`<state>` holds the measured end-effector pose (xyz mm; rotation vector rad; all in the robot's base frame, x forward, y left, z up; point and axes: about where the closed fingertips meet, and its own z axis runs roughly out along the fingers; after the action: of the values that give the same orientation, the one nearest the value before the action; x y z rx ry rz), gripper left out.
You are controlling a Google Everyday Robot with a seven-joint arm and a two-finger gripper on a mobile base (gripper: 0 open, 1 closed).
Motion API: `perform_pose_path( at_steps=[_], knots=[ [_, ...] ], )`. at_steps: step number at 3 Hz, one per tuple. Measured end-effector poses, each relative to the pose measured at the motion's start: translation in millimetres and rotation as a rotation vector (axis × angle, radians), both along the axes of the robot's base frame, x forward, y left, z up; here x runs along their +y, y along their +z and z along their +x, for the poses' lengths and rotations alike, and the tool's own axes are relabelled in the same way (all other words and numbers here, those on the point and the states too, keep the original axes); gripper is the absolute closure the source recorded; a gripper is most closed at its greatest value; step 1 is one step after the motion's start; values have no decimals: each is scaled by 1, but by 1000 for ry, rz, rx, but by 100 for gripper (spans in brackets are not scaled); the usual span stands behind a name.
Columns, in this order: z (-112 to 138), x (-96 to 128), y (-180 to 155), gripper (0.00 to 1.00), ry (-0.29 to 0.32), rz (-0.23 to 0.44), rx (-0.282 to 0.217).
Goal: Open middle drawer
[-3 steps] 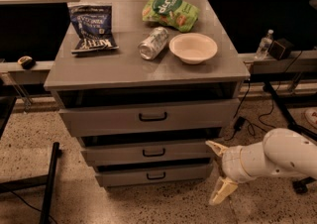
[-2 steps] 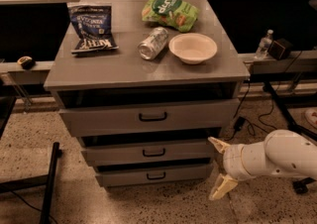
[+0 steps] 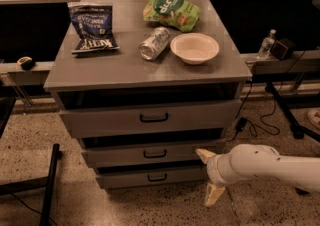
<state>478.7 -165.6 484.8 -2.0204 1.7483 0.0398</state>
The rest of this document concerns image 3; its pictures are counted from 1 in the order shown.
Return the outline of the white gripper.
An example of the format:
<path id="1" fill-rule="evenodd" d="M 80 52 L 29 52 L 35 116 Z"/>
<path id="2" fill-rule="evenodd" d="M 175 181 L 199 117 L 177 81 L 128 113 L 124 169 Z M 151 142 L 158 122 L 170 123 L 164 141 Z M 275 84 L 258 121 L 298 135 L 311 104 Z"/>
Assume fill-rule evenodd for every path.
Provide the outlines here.
<path id="1" fill-rule="evenodd" d="M 204 164 L 207 164 L 207 174 L 214 183 L 208 183 L 206 187 L 205 205 L 210 207 L 224 193 L 224 187 L 233 183 L 230 155 L 216 155 L 207 149 L 197 149 L 196 154 Z"/>

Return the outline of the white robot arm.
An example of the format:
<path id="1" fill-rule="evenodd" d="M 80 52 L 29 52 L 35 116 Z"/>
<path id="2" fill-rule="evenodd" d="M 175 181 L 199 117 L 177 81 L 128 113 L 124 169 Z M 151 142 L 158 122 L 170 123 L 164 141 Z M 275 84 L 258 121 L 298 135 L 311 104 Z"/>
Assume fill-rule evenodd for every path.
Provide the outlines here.
<path id="1" fill-rule="evenodd" d="M 307 192 L 320 191 L 320 158 L 281 155 L 267 145 L 240 144 L 228 153 L 197 149 L 209 182 L 205 205 L 213 206 L 228 185 L 242 180 L 277 179 Z"/>

